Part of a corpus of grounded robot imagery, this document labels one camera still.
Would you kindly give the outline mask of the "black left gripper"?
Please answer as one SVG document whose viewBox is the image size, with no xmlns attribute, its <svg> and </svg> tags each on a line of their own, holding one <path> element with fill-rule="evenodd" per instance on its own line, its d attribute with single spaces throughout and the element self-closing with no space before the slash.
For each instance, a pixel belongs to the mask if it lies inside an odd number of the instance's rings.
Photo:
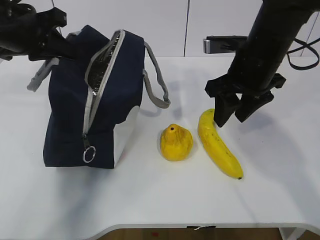
<svg viewBox="0 0 320 240">
<path fill-rule="evenodd" d="M 78 56 L 75 45 L 57 30 L 67 25 L 67 14 L 57 7 L 37 12 L 34 7 L 0 8 L 0 58 L 28 56 L 30 61 Z"/>
</svg>

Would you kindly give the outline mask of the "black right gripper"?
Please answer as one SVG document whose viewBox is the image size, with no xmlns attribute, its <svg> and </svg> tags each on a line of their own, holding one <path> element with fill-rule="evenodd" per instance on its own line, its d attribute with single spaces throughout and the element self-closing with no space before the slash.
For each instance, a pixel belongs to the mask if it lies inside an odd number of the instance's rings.
<svg viewBox="0 0 320 240">
<path fill-rule="evenodd" d="M 204 90 L 210 98 L 215 98 L 214 122 L 222 128 L 235 112 L 236 118 L 243 123 L 255 111 L 274 99 L 270 92 L 272 88 L 280 89 L 285 82 L 286 79 L 279 73 L 276 73 L 268 86 L 262 90 L 249 88 L 228 74 L 208 80 Z M 241 100 L 236 94 L 243 94 Z"/>
</svg>

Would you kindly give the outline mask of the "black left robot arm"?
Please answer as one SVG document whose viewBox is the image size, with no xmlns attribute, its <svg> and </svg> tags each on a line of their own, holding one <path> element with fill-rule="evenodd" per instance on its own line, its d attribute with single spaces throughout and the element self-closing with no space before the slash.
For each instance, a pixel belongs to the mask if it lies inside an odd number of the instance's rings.
<svg viewBox="0 0 320 240">
<path fill-rule="evenodd" d="M 0 58 L 11 61 L 28 56 L 30 61 L 66 58 L 74 60 L 77 48 L 57 30 L 67 25 L 67 14 L 57 7 L 37 12 L 20 0 L 0 2 Z"/>
</svg>

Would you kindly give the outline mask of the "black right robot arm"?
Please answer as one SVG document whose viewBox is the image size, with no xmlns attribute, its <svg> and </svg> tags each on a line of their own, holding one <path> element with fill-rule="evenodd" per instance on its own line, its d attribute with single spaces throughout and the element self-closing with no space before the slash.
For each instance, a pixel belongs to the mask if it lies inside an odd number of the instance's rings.
<svg viewBox="0 0 320 240">
<path fill-rule="evenodd" d="M 226 74 L 209 80 L 206 93 L 215 99 L 214 122 L 222 127 L 235 115 L 240 122 L 274 99 L 286 79 L 277 73 L 293 42 L 320 55 L 310 43 L 296 38 L 314 12 L 318 0 L 264 0 L 248 36 L 207 36 L 206 54 L 235 53 Z"/>
</svg>

